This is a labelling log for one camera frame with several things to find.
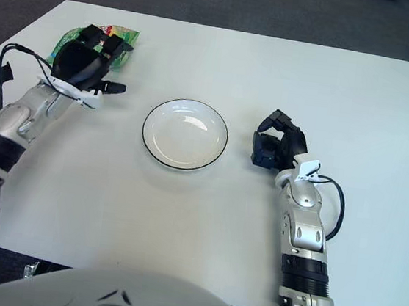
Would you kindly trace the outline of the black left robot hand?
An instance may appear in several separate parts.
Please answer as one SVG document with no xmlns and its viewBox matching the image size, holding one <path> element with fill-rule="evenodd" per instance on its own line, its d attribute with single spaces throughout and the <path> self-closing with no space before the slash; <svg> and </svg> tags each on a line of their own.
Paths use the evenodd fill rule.
<svg viewBox="0 0 409 306">
<path fill-rule="evenodd" d="M 51 75 L 79 90 L 121 94 L 126 86 L 106 81 L 104 77 L 115 69 L 114 65 L 123 55 L 133 50 L 132 45 L 116 34 L 108 36 L 91 24 L 58 50 Z"/>
</svg>

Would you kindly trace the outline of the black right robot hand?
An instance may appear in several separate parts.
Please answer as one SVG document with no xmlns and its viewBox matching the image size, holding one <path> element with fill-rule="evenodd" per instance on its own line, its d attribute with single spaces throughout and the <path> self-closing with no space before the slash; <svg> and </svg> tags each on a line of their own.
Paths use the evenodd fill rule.
<svg viewBox="0 0 409 306">
<path fill-rule="evenodd" d="M 254 131 L 252 164 L 268 170 L 292 169 L 293 158 L 308 152 L 305 140 L 302 130 L 277 109 Z"/>
</svg>

